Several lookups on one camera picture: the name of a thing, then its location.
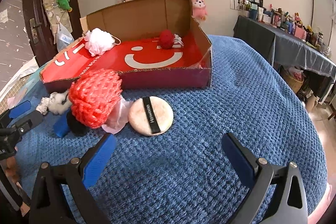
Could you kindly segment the wicker basket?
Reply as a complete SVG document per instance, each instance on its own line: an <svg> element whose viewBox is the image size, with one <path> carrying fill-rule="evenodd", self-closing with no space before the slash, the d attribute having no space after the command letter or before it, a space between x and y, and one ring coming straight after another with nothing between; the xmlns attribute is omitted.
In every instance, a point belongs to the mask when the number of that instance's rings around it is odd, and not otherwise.
<svg viewBox="0 0 336 224"><path fill-rule="evenodd" d="M284 79L287 85L291 88L291 90L297 94L300 88L303 85L303 80L297 80L289 72L287 72L283 67L280 69L280 76Z"/></svg>

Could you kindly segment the pink plush toy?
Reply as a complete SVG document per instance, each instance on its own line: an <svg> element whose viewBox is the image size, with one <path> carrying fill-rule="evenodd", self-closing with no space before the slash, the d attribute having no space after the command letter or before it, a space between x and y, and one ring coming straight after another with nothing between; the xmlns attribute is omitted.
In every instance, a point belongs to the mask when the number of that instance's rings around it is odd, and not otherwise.
<svg viewBox="0 0 336 224"><path fill-rule="evenodd" d="M200 21L205 21L207 18L207 9L205 0L192 0L193 17Z"/></svg>

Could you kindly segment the table with dark cloth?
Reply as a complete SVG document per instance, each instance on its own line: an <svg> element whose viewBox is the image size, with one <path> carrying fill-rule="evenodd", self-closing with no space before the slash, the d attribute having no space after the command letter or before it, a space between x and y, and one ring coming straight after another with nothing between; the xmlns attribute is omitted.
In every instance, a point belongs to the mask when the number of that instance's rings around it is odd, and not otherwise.
<svg viewBox="0 0 336 224"><path fill-rule="evenodd" d="M300 67L310 71L310 88L322 102L335 83L335 63L302 40L274 28L239 15L234 37L243 40L273 67L275 64Z"/></svg>

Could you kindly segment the red-lined cardboard box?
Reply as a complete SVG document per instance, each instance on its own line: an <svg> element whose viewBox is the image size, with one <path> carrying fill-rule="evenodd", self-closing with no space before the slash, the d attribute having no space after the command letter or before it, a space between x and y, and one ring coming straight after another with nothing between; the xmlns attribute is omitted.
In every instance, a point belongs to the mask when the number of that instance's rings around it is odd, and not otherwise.
<svg viewBox="0 0 336 224"><path fill-rule="evenodd" d="M121 44L92 57L80 38L41 71L49 92L62 92L88 71L112 69L123 89L207 88L211 84L211 42L193 17L192 0L133 0L81 18L83 31L100 28ZM160 33L170 30L183 47L164 50Z"/></svg>

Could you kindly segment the dark red knitted item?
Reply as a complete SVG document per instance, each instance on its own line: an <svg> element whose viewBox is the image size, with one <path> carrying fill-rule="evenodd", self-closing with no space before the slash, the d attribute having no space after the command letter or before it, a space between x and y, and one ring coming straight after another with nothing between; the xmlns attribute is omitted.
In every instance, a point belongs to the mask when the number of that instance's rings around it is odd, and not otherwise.
<svg viewBox="0 0 336 224"><path fill-rule="evenodd" d="M179 35L173 34L170 30L164 30L160 33L158 45L164 50L169 50L175 46L183 47L184 43Z"/></svg>

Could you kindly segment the hanging fabric organizer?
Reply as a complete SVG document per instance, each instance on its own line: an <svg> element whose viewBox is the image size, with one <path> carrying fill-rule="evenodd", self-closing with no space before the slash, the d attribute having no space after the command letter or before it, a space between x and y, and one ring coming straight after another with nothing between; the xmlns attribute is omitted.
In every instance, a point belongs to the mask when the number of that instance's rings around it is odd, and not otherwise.
<svg viewBox="0 0 336 224"><path fill-rule="evenodd" d="M61 23L72 34L72 26L68 11L59 7L57 0L42 0L47 19L50 24L50 30L55 38L58 30L58 24Z"/></svg>

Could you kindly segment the white crochet scrunchie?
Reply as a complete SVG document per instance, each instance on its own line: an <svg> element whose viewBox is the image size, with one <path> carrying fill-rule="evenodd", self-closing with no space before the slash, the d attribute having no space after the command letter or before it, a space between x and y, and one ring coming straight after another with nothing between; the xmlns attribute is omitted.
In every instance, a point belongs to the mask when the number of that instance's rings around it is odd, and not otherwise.
<svg viewBox="0 0 336 224"><path fill-rule="evenodd" d="M42 115L46 115L49 111L50 100L50 98L43 97L35 110L40 112Z"/></svg>

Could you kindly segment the blue sponge cloth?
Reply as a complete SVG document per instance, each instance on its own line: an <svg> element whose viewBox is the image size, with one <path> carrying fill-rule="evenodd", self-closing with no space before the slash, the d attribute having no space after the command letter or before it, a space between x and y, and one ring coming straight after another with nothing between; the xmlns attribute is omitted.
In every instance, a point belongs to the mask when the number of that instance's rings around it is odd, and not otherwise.
<svg viewBox="0 0 336 224"><path fill-rule="evenodd" d="M56 136L59 138L65 137L70 132L66 113L61 115L60 118L56 121L56 123L53 125L53 130Z"/></svg>

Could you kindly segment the blue knitted blanket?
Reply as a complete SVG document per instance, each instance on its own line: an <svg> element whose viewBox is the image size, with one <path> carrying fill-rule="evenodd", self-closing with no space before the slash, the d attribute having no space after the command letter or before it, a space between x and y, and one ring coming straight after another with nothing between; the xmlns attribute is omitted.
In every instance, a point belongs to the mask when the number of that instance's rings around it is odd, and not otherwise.
<svg viewBox="0 0 336 224"><path fill-rule="evenodd" d="M228 132L272 164L295 162L308 211L322 199L325 152L301 101L242 40L211 35L210 41L209 88L123 91L128 101L163 98L174 121L159 136L130 126L116 135L117 147L90 189L110 223L225 223L247 193L222 150Z"/></svg>

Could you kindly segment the dark brown door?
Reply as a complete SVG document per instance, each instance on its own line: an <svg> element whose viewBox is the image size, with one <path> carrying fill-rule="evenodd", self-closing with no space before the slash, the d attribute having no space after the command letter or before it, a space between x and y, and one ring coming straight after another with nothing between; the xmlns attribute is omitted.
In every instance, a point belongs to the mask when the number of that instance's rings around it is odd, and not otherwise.
<svg viewBox="0 0 336 224"><path fill-rule="evenodd" d="M82 34L77 0L22 0L27 35L36 62L44 65L58 53L56 32L62 24L74 39Z"/></svg>

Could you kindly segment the round beige powder puff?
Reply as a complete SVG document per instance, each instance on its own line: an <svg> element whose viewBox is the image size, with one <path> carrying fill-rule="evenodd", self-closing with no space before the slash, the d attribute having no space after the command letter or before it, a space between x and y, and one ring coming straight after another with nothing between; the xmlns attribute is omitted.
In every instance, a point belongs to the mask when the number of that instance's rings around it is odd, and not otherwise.
<svg viewBox="0 0 336 224"><path fill-rule="evenodd" d="M161 135L173 124L174 113L164 99L149 96L134 101L128 113L131 127L141 135Z"/></svg>

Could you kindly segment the white plastic bag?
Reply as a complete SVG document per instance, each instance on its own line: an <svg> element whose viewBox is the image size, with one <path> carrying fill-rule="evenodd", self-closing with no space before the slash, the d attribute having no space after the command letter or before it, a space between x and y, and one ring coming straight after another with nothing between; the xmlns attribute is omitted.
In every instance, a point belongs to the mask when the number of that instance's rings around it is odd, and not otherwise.
<svg viewBox="0 0 336 224"><path fill-rule="evenodd" d="M62 51L64 48L68 47L71 43L74 42L74 38L71 33L61 23L58 24L55 42L58 52Z"/></svg>

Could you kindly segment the green plush toy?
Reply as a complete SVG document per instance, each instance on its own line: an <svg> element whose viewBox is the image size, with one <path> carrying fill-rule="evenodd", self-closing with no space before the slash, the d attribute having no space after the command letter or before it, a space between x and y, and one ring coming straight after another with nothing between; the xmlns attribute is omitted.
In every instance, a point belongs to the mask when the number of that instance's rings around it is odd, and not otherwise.
<svg viewBox="0 0 336 224"><path fill-rule="evenodd" d="M70 0L57 0L59 7L68 12L72 11L72 7L70 6Z"/></svg>

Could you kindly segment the pink translucent bag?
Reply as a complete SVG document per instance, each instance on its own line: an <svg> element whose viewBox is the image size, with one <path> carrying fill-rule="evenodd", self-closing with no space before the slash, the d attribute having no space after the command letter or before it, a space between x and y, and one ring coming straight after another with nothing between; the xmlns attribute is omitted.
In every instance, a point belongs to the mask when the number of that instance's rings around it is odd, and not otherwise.
<svg viewBox="0 0 336 224"><path fill-rule="evenodd" d="M101 126L101 128L110 134L117 134L120 132L127 122L129 110L133 104L133 101L127 101L120 96L120 100L114 106L112 112L109 114L106 122Z"/></svg>

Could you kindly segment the red mesh bath pouf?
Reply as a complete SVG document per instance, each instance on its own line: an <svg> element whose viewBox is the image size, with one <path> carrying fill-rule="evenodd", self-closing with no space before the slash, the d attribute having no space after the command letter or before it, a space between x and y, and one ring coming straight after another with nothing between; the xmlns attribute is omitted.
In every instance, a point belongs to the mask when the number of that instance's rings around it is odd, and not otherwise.
<svg viewBox="0 0 336 224"><path fill-rule="evenodd" d="M72 115L88 128L101 127L120 101L121 84L122 79L112 69L84 73L69 89Z"/></svg>

